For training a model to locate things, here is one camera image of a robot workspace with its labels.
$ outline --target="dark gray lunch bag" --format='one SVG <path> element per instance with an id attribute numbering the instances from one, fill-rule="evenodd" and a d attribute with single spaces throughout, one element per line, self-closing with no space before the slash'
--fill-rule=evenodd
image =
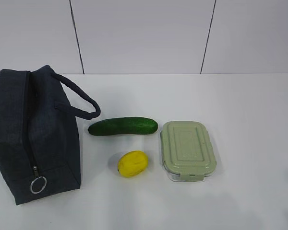
<path id="1" fill-rule="evenodd" d="M 72 107 L 61 83 L 96 111 Z M 80 188 L 75 116 L 99 115 L 98 104 L 50 66 L 0 71 L 0 171 L 17 205 Z"/>

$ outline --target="container lid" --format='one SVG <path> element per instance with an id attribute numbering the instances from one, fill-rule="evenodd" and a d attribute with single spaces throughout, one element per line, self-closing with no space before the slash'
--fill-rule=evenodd
<path id="1" fill-rule="evenodd" d="M 216 168 L 216 159 L 205 126 L 194 121 L 171 121 L 161 132 L 163 163 L 170 173 L 186 180 L 208 176 Z"/>

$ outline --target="yellow lemon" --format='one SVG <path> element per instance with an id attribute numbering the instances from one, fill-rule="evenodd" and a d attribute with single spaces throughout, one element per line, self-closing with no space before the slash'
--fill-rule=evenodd
<path id="1" fill-rule="evenodd" d="M 136 176 L 148 165 L 148 157 L 142 151 L 132 151 L 126 153 L 119 160 L 118 170 L 124 177 Z"/>

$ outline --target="key ring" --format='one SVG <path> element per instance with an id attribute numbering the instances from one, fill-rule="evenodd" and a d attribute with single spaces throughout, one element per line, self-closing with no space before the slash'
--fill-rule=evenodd
<path id="1" fill-rule="evenodd" d="M 44 179 L 45 183 L 44 183 L 43 187 L 42 187 L 39 191 L 34 192 L 34 191 L 33 191 L 33 185 L 34 185 L 35 181 L 37 181 L 38 179 Z M 47 179 L 46 179 L 46 177 L 44 177 L 44 176 L 39 176 L 39 177 L 35 178 L 35 179 L 31 182 L 31 184 L 30 184 L 30 192 L 33 193 L 33 194 L 38 194 L 38 193 L 40 193 L 40 192 L 42 192 L 42 191 L 44 190 L 44 188 L 46 187 L 46 185 L 47 185 Z"/>

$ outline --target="green cucumber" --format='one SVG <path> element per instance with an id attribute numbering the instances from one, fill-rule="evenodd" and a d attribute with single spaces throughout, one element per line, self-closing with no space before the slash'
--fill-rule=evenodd
<path id="1" fill-rule="evenodd" d="M 158 123 L 145 117 L 119 117 L 96 122 L 88 128 L 94 136 L 111 136 L 116 134 L 153 134 Z"/>

